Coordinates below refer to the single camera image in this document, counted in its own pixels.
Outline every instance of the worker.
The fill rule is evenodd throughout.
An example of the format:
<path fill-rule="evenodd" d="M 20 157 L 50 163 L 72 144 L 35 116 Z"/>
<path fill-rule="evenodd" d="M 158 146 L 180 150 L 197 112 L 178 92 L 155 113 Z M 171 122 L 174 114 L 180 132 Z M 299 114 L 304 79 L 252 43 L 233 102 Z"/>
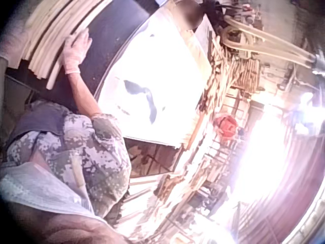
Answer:
<path fill-rule="evenodd" d="M 2 38 L 1 64 L 25 44 L 20 30 Z M 36 243 L 127 243 L 102 218 L 126 192 L 131 163 L 118 121 L 102 113 L 80 75 L 88 29 L 74 39 L 66 39 L 62 63 L 80 114 L 30 104 L 8 140 L 0 193 Z"/>

